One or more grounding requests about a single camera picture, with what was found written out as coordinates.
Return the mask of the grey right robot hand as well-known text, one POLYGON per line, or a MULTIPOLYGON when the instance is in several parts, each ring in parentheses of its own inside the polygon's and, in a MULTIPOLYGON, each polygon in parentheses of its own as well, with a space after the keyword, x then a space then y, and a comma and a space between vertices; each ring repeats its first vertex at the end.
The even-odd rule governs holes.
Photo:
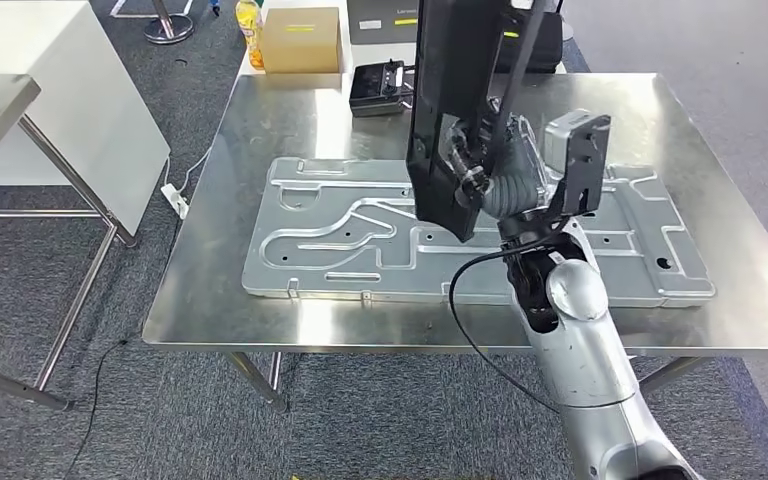
POLYGON ((546 204, 545 165, 529 122, 511 116, 499 150, 482 127, 469 138, 470 125, 457 120, 447 131, 447 162, 455 172, 453 202, 501 219, 546 204))

